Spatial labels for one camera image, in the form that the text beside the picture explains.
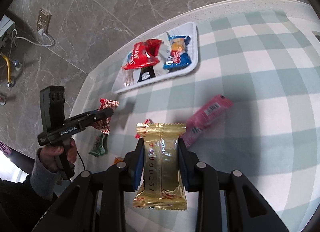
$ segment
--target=blue snack package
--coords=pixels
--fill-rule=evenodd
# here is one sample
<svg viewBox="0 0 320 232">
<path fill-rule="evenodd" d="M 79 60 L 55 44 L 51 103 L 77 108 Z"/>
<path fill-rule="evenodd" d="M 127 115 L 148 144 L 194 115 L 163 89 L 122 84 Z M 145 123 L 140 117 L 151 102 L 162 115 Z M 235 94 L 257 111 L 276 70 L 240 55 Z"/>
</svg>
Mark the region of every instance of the blue snack package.
<svg viewBox="0 0 320 232">
<path fill-rule="evenodd" d="M 168 39 L 171 44 L 171 52 L 163 68 L 170 70 L 172 68 L 187 67 L 190 65 L 191 60 L 187 53 L 187 44 L 190 42 L 190 36 L 171 35 L 168 36 Z"/>
</svg>

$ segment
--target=pink snack package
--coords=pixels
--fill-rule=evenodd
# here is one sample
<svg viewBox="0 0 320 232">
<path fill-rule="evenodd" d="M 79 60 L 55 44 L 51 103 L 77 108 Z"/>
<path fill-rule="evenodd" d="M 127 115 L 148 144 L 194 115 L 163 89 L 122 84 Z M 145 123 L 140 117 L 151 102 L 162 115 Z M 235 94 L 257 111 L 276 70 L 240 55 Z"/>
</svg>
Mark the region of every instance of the pink snack package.
<svg viewBox="0 0 320 232">
<path fill-rule="evenodd" d="M 181 136 L 186 147 L 189 148 L 198 136 L 232 105 L 226 97 L 217 95 L 192 115 L 187 120 L 186 132 Z"/>
</svg>

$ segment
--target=wall outlet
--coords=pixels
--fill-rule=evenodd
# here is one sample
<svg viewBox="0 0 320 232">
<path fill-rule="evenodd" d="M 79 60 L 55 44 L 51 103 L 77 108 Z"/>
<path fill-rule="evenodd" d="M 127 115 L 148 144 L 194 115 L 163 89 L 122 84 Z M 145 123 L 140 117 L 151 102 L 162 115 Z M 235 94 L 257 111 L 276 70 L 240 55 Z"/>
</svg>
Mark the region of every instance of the wall outlet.
<svg viewBox="0 0 320 232">
<path fill-rule="evenodd" d="M 37 21 L 37 31 L 39 31 L 41 28 L 44 28 L 44 31 L 47 32 L 50 19 L 51 14 L 44 9 L 40 9 Z"/>
</svg>

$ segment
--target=white label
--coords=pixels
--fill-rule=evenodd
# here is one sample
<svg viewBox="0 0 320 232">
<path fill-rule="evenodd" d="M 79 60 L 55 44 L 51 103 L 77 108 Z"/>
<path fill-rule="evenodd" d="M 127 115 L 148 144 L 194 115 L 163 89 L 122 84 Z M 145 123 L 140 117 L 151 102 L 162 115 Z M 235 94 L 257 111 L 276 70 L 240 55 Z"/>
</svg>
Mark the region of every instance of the white label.
<svg viewBox="0 0 320 232">
<path fill-rule="evenodd" d="M 209 108 L 207 108 L 204 113 L 209 116 L 212 112 L 214 112 L 215 110 L 217 110 L 218 108 L 220 108 L 220 105 L 218 103 L 215 103 L 213 105 L 211 105 Z"/>
<path fill-rule="evenodd" d="M 150 73 L 147 71 L 147 72 L 145 72 L 145 73 L 143 73 L 142 75 L 141 75 L 141 79 L 142 80 L 146 80 L 146 79 L 148 79 L 150 77 Z"/>
</svg>

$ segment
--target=yellow hose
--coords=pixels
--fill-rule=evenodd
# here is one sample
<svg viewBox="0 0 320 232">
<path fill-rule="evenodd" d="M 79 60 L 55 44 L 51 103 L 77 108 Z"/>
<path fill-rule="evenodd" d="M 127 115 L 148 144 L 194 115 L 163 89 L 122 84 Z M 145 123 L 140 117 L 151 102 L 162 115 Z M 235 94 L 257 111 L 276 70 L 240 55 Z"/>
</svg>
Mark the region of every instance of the yellow hose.
<svg viewBox="0 0 320 232">
<path fill-rule="evenodd" d="M 7 67 L 8 67 L 8 83 L 11 83 L 11 70 L 10 70 L 10 61 L 9 58 L 7 56 L 5 56 L 3 53 L 1 53 L 1 56 L 3 57 L 3 59 L 6 61 L 7 63 Z"/>
</svg>

